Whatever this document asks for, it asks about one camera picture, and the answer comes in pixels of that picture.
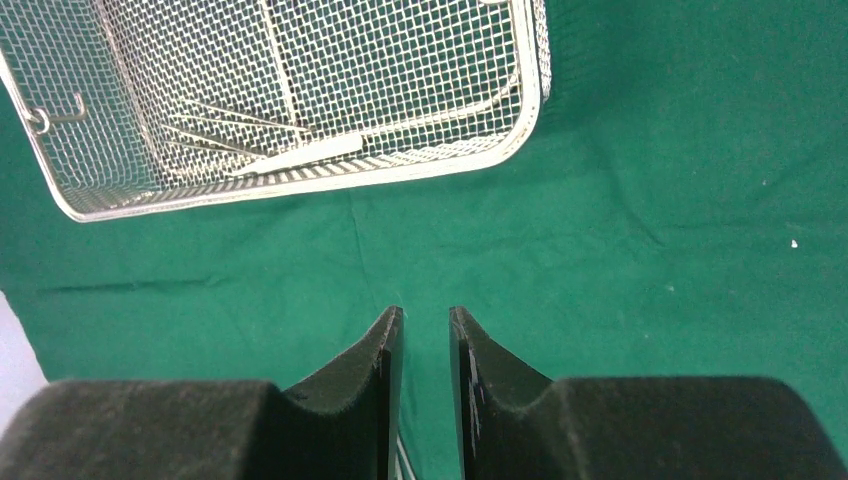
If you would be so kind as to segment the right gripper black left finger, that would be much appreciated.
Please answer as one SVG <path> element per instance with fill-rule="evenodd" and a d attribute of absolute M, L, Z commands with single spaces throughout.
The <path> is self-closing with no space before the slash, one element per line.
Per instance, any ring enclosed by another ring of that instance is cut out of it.
<path fill-rule="evenodd" d="M 1 438 L 5 479 L 393 479 L 403 312 L 288 388 L 59 381 Z"/>

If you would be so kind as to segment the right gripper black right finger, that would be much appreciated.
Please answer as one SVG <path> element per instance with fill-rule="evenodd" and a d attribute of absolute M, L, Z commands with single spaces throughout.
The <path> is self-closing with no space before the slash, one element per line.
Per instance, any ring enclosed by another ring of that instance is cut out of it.
<path fill-rule="evenodd" d="M 466 479 L 843 479 L 807 402 L 763 376 L 551 379 L 449 313 Z"/>

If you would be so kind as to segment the metal wire mesh tray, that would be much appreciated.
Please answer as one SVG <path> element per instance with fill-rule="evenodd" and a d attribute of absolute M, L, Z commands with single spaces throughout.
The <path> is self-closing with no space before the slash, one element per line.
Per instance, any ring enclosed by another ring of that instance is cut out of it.
<path fill-rule="evenodd" d="M 5 1 L 1 79 L 58 207 L 106 221 L 488 168 L 551 90 L 542 1 Z M 180 99 L 348 133 L 355 153 L 262 175 L 168 143 Z"/>

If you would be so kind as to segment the silver tweezers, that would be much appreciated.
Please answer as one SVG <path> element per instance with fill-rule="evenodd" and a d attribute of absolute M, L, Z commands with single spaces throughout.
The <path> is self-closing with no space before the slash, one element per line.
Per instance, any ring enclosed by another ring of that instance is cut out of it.
<path fill-rule="evenodd" d="M 360 151 L 364 146 L 364 136 L 348 133 L 337 137 L 321 139 L 287 150 L 270 157 L 262 157 L 253 163 L 228 173 L 229 177 L 262 175 L 279 170 L 302 167 Z"/>
<path fill-rule="evenodd" d="M 263 130 L 281 131 L 300 142 L 315 132 L 314 128 L 266 119 L 251 113 L 184 98 L 179 102 L 184 112 L 170 113 L 161 128 L 175 139 L 168 143 L 186 148 L 233 153 L 251 159 L 270 157 L 280 150 L 259 149 L 238 143 L 239 139 L 255 139 Z"/>

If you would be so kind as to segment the silver hemostat forceps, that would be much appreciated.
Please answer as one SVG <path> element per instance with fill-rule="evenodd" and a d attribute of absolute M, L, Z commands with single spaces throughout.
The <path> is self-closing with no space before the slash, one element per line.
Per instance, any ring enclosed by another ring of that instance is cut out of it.
<path fill-rule="evenodd" d="M 395 478 L 397 480 L 416 480 L 417 475 L 414 471 L 410 460 L 406 445 L 401 434 L 396 439 L 396 459 L 395 459 Z"/>

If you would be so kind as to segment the dark green surgical drape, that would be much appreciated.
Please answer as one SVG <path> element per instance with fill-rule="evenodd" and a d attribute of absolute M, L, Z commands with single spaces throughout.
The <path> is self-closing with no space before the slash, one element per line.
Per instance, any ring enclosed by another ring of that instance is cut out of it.
<path fill-rule="evenodd" d="M 847 448 L 847 5 L 551 1 L 484 170 L 80 224 L 1 101 L 1 288 L 47 378 L 288 386 L 405 313 L 401 430 L 460 475 L 448 312 L 553 377 L 782 379 Z"/>

